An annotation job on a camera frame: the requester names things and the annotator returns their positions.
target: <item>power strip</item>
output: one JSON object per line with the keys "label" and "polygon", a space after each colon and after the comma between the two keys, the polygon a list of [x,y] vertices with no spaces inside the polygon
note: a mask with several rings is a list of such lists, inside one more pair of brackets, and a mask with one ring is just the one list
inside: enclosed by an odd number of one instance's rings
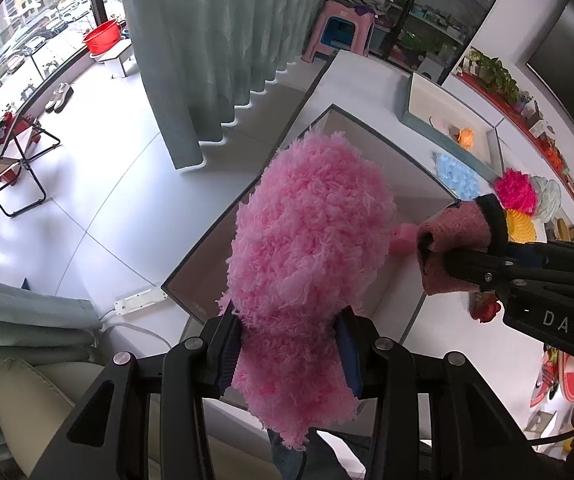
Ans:
{"label": "power strip", "polygon": [[138,294],[118,300],[113,304],[113,308],[118,316],[124,316],[130,312],[135,312],[148,306],[160,303],[168,298],[167,294],[157,286],[149,290],[143,290]]}

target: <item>sage green curtain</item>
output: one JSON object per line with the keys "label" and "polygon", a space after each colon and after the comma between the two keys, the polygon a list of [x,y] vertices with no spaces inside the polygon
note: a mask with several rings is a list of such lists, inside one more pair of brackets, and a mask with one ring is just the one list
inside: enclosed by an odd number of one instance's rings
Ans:
{"label": "sage green curtain", "polygon": [[303,50],[323,0],[123,0],[142,82],[176,168]]}
{"label": "sage green curtain", "polygon": [[[90,301],[43,296],[0,283],[0,364],[9,357],[31,365],[89,361],[92,330],[100,327]],[[0,430],[0,466],[11,458]]]}

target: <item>orange fluffy item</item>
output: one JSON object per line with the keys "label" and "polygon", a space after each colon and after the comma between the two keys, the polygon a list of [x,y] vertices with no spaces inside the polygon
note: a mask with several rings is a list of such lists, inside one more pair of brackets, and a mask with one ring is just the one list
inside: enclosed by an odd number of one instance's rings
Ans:
{"label": "orange fluffy item", "polygon": [[536,241],[536,228],[532,220],[516,209],[505,211],[507,221],[507,234],[510,240],[520,244]]}
{"label": "orange fluffy item", "polygon": [[474,145],[474,130],[463,128],[458,132],[458,143],[466,150],[470,150]]}

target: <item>gray cloth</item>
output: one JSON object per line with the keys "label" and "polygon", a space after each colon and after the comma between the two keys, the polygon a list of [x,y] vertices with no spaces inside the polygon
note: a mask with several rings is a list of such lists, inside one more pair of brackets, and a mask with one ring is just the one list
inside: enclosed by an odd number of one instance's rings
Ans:
{"label": "gray cloth", "polygon": [[[87,300],[45,296],[0,283],[0,364],[89,361],[92,330],[102,327]],[[0,431],[0,464],[11,458]]]}

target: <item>magenta fluffy duster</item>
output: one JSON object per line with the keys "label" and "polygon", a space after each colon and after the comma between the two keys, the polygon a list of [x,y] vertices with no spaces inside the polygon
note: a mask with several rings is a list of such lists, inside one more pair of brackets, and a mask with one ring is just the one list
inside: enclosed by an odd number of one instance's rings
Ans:
{"label": "magenta fluffy duster", "polygon": [[301,449],[307,429],[355,416],[333,323],[355,311],[389,250],[393,196],[340,133],[279,152],[237,215],[229,291],[243,322],[233,386]]}
{"label": "magenta fluffy duster", "polygon": [[494,184],[494,190],[505,209],[516,209],[528,216],[536,211],[538,197],[529,175],[507,168],[503,177]]}

